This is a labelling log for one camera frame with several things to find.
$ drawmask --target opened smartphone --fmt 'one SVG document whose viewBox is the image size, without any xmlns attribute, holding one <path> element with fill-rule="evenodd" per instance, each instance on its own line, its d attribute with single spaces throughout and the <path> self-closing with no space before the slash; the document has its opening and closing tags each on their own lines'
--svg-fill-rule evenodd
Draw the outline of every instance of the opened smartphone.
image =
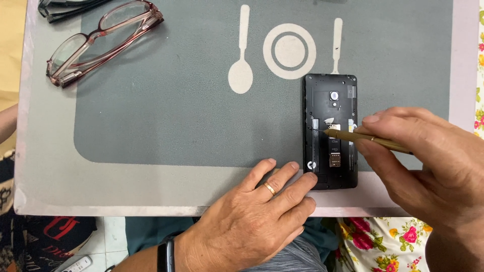
<svg viewBox="0 0 484 272">
<path fill-rule="evenodd" d="M 312 190 L 355 188 L 358 152 L 354 143 L 314 129 L 353 131 L 358 122 L 356 77 L 308 74 L 302 85 L 304 172 L 318 177 Z"/>
</svg>

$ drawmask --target gold ring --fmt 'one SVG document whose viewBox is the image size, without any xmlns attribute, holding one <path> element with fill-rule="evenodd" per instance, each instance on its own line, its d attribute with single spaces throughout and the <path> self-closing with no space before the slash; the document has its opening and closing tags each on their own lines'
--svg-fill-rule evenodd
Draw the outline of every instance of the gold ring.
<svg viewBox="0 0 484 272">
<path fill-rule="evenodd" d="M 275 190 L 267 182 L 264 182 L 264 186 L 266 186 L 267 189 L 269 189 L 269 191 L 272 193 L 272 195 L 275 196 Z"/>
</svg>

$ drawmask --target black wristband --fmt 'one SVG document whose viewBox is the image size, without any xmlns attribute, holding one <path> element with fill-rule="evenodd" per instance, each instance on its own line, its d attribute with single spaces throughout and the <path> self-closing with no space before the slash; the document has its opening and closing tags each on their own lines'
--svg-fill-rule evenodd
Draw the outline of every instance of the black wristband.
<svg viewBox="0 0 484 272">
<path fill-rule="evenodd" d="M 175 243 L 173 238 L 183 231 L 176 231 L 166 236 L 158 245 L 156 267 L 158 272 L 175 272 Z"/>
</svg>

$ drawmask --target tile floor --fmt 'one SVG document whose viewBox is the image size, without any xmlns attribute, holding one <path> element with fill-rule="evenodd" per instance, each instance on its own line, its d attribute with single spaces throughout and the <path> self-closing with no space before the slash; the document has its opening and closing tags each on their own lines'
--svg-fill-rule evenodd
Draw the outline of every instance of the tile floor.
<svg viewBox="0 0 484 272">
<path fill-rule="evenodd" d="M 82 272 L 104 272 L 113 264 L 118 264 L 128 256 L 124 217 L 96 217 L 97 231 L 79 252 L 63 263 L 56 272 L 65 269 L 88 255 L 92 264 Z"/>
</svg>

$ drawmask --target hand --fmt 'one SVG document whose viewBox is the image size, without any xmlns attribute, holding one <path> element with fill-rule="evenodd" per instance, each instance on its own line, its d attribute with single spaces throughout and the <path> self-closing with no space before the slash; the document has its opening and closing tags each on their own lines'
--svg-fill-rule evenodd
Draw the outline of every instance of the hand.
<svg viewBox="0 0 484 272">
<path fill-rule="evenodd" d="M 305 173 L 280 195 L 273 197 L 261 185 L 275 160 L 259 162 L 245 179 L 217 200 L 201 219 L 175 239 L 177 271 L 235 272 L 259 265 L 300 235 L 316 202 L 305 195 L 317 183 Z M 299 170 L 295 162 L 284 165 L 267 183 L 278 192 Z"/>
<path fill-rule="evenodd" d="M 409 171 L 383 146 L 356 142 L 396 204 L 440 234 L 475 240 L 484 224 L 484 140 L 422 108 L 377 112 L 355 132 L 391 139 L 423 162 Z"/>
</svg>

